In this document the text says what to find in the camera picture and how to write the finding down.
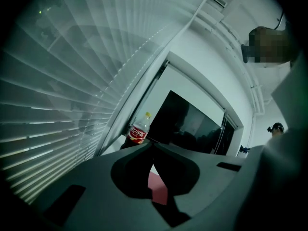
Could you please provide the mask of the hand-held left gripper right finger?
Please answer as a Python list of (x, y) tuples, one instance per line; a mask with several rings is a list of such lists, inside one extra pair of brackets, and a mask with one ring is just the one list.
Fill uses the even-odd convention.
[(200, 177), (194, 161), (161, 145), (153, 145), (153, 163), (170, 194), (188, 194)]

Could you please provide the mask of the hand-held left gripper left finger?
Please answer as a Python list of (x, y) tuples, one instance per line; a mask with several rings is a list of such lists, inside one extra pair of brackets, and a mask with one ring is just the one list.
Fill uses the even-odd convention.
[(111, 178), (116, 187), (126, 196), (151, 199), (152, 190), (148, 187), (148, 178), (152, 165), (152, 152), (138, 150), (118, 159), (113, 164)]

